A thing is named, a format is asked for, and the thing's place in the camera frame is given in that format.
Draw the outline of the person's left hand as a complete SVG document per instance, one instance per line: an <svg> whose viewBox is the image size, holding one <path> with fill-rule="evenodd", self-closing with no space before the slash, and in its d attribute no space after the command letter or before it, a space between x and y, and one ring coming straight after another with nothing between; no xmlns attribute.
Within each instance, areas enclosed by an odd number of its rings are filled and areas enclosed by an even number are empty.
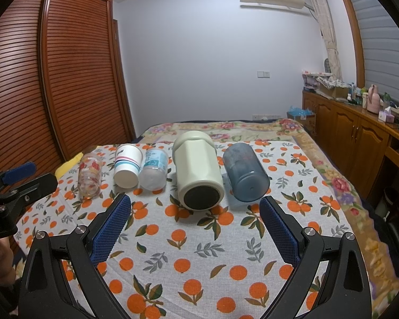
<svg viewBox="0 0 399 319"><path fill-rule="evenodd" d="M0 286L10 287L14 283L13 251L10 248L9 237L5 237L0 239Z"/></svg>

